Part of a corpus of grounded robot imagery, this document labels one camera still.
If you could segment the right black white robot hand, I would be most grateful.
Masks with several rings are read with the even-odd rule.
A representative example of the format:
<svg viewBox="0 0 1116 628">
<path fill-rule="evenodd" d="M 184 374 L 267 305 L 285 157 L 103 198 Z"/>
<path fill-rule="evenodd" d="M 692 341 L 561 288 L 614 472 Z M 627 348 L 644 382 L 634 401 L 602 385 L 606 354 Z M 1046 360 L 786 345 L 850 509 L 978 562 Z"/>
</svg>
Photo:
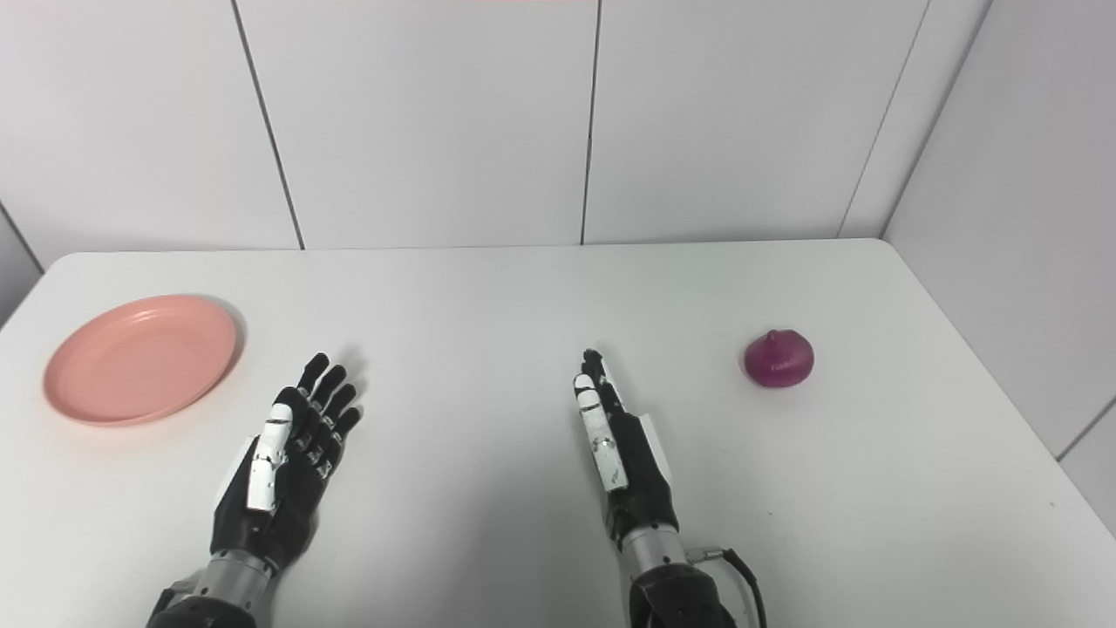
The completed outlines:
<svg viewBox="0 0 1116 628">
<path fill-rule="evenodd" d="M 618 549 L 642 529 L 679 531 L 672 487 L 660 464 L 657 435 L 626 408 L 602 352 L 583 351 L 573 381 L 575 403 L 602 482 L 603 520 Z"/>
</svg>

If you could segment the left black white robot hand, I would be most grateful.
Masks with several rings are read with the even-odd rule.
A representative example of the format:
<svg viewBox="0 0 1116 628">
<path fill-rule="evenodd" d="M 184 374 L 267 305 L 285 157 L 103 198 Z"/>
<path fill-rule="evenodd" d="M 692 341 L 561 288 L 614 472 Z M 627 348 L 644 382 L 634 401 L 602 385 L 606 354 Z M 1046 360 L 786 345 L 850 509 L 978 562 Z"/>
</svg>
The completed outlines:
<svg viewBox="0 0 1116 628">
<path fill-rule="evenodd" d="M 318 352 L 270 403 L 213 513 L 212 555 L 240 552 L 282 572 L 302 555 L 323 494 L 362 421 L 340 363 Z"/>
</svg>

